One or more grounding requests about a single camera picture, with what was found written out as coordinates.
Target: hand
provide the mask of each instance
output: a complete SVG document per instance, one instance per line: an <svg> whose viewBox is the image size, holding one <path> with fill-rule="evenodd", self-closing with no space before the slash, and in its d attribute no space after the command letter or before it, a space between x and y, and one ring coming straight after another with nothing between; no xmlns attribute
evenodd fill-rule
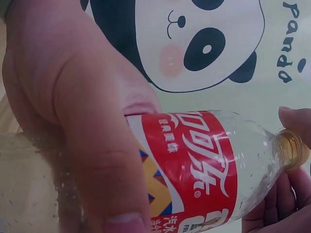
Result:
<svg viewBox="0 0 311 233"><path fill-rule="evenodd" d="M64 138L63 157L95 232L148 232L141 158L124 116L161 111L149 84L80 1L14 0L6 23L3 81L24 132ZM49 159L59 186L66 159ZM65 196L72 185L58 191L61 232L82 232L79 203Z"/></svg>
<svg viewBox="0 0 311 233"><path fill-rule="evenodd" d="M279 117L284 127L295 130L311 148L311 109L281 107ZM242 219L242 233L310 231L311 178L302 168L281 174L265 200Z"/></svg>

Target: clear plastic bottle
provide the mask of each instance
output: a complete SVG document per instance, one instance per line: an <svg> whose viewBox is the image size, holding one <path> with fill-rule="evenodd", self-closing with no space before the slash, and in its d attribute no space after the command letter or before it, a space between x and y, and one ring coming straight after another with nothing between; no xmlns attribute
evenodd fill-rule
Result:
<svg viewBox="0 0 311 233"><path fill-rule="evenodd" d="M264 199L281 172L309 157L295 132L274 135L232 112L127 121L145 171L152 233L197 233L236 220ZM0 134L0 232L57 233L66 225L72 231L66 213L79 203L62 151L46 135Z"/></svg>
<svg viewBox="0 0 311 233"><path fill-rule="evenodd" d="M233 112L127 120L141 145L152 233L196 233L243 217L281 172L303 165L310 152L295 132L274 135Z"/></svg>

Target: cartoon print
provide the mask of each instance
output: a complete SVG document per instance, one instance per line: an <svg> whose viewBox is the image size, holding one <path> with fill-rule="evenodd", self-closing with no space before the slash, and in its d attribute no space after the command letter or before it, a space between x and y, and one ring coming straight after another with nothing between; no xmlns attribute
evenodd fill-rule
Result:
<svg viewBox="0 0 311 233"><path fill-rule="evenodd" d="M259 0L90 4L109 42L162 91L192 92L253 77L264 31Z"/></svg>
<svg viewBox="0 0 311 233"><path fill-rule="evenodd" d="M88 0L80 0L82 9L85 11L88 5Z"/></svg>

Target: bottle label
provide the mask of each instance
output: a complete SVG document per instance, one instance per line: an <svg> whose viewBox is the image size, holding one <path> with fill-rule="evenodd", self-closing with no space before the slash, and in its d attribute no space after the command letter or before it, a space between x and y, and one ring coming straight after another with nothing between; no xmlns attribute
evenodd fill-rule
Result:
<svg viewBox="0 0 311 233"><path fill-rule="evenodd" d="M207 111L131 116L139 141L152 233L197 233L228 222L237 169L229 138Z"/></svg>

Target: red label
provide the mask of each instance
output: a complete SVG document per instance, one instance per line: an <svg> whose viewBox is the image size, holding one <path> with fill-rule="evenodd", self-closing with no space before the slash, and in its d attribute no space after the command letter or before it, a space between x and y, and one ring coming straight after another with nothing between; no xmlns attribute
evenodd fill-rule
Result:
<svg viewBox="0 0 311 233"><path fill-rule="evenodd" d="M167 187L180 197L171 193L171 213L153 218L152 233L195 233L226 223L236 204L237 168L218 119L207 111L153 114L143 115L142 125Z"/></svg>

